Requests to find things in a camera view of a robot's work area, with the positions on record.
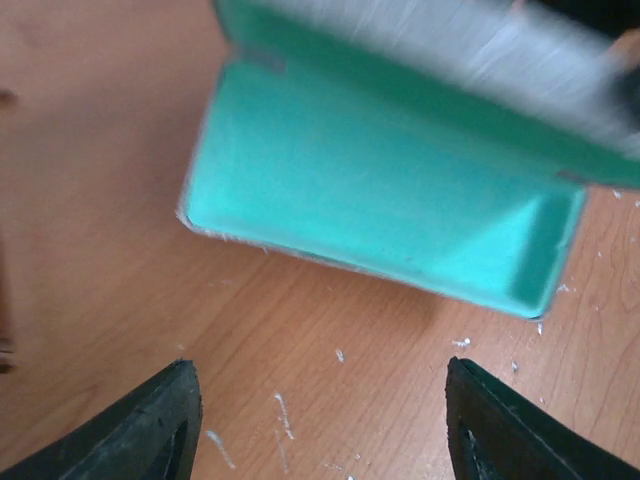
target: box lid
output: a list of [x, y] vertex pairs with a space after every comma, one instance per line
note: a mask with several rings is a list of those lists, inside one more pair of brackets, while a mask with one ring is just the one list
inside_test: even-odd
[[536, 173], [640, 187], [622, 61], [594, 32], [488, 0], [217, 0], [241, 54], [295, 62], [527, 158]]

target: teal foam lining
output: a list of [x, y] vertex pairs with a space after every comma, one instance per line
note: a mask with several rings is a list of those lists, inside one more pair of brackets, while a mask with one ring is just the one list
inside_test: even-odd
[[522, 155], [294, 64], [238, 61], [207, 115], [183, 216], [533, 318], [555, 292], [585, 189]]

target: wooden table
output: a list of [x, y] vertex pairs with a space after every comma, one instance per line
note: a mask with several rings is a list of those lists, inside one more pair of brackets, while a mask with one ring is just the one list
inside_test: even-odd
[[[0, 469], [180, 356], [195, 360], [204, 394], [194, 479], [285, 477], [275, 431], [290, 478], [449, 479], [453, 355], [640, 466], [640, 196], [593, 192], [568, 291], [540, 336], [179, 223], [225, 56], [204, 0], [0, 0], [0, 11], [0, 88], [18, 96], [0, 111], [18, 362], [0, 376]], [[465, 337], [468, 348], [452, 344]]]

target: wood grain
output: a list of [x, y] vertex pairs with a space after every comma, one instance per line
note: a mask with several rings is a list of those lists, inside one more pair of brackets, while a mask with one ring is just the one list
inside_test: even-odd
[[[18, 99], [0, 112], [18, 363], [0, 376], [0, 469], [184, 356], [204, 395], [194, 479], [450, 479], [452, 355], [640, 467], [639, 195], [594, 189], [569, 291], [539, 336], [522, 320], [176, 220], [227, 50], [204, 0], [0, 0], [0, 11], [0, 88]], [[452, 345], [465, 337], [469, 348]]]

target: open box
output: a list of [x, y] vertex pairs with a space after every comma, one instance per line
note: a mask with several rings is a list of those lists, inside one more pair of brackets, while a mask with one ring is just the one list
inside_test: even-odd
[[586, 199], [640, 164], [295, 16], [220, 0], [243, 48], [203, 123], [194, 231], [510, 314], [549, 307]]

